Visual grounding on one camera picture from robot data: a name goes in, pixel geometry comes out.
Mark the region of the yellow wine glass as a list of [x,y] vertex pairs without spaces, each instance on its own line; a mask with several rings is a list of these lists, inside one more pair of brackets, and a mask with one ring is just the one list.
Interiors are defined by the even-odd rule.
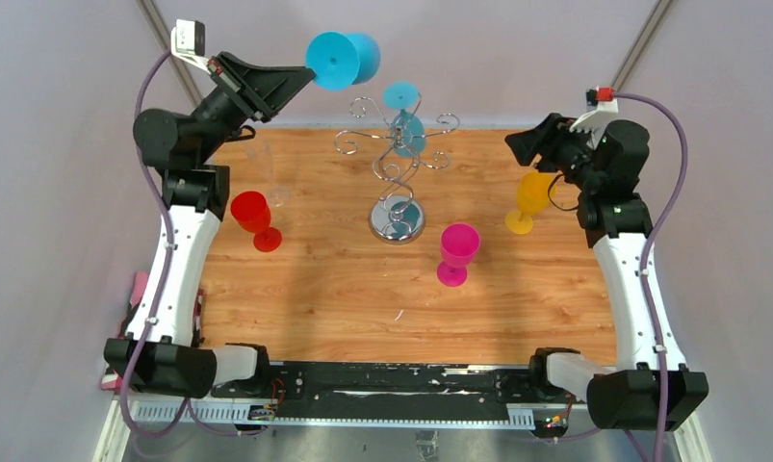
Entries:
[[504,218],[506,228],[514,234],[525,235],[534,227],[533,217],[551,204],[553,193],[549,187],[555,176],[532,171],[520,180],[516,190],[516,208]]

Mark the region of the clear wine glass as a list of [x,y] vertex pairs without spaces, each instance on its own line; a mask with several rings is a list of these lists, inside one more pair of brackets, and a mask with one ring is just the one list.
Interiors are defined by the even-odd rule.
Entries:
[[253,141],[247,149],[254,175],[265,187],[264,196],[275,208],[284,206],[289,198],[289,189],[281,184],[276,177],[275,161],[269,144],[266,141]]

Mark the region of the blue wine glass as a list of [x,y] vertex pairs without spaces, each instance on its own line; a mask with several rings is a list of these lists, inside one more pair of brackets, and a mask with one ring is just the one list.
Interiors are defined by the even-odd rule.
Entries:
[[425,128],[415,115],[421,94],[408,82],[396,82],[383,92],[383,102],[398,113],[390,123],[393,146],[401,157],[419,156],[426,147]]
[[367,34],[327,31],[312,39],[304,61],[319,87],[339,91],[372,80],[381,53],[376,40]]

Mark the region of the pink wine glass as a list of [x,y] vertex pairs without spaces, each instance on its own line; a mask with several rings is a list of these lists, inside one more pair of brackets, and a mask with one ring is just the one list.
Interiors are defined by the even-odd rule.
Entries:
[[447,287],[458,287],[468,277],[467,267],[474,261],[481,246],[481,237],[468,223],[454,223],[441,234],[441,263],[436,275]]

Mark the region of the red wine glass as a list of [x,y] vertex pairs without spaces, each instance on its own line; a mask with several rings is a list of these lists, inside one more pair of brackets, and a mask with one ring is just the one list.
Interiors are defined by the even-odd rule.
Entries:
[[262,193],[241,192],[230,204],[230,213],[244,231],[253,235],[258,251],[273,252],[281,245],[282,234],[271,225],[271,208]]

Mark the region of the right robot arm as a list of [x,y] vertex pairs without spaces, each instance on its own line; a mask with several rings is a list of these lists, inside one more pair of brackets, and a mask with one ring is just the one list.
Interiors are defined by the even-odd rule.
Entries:
[[616,366],[602,367],[575,349],[540,347],[529,361],[528,388],[540,401],[569,393],[586,404],[600,429],[678,429],[709,394],[671,335],[652,252],[656,231],[636,193],[650,154],[650,134],[624,119],[611,121],[596,145],[570,128],[571,118],[548,115],[504,141],[521,166],[560,173],[577,186],[577,220],[602,270],[616,333]]

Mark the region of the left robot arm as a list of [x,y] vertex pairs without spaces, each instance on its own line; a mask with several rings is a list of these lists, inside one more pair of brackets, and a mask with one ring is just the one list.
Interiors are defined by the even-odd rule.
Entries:
[[249,121],[271,121],[315,73],[306,66],[248,64],[227,52],[203,67],[215,87],[191,113],[135,111],[133,138],[161,228],[142,301],[103,355],[126,390],[204,398],[231,384],[259,398],[273,382],[267,350],[254,344],[205,348],[194,333],[199,283],[230,193],[229,167],[211,158]]

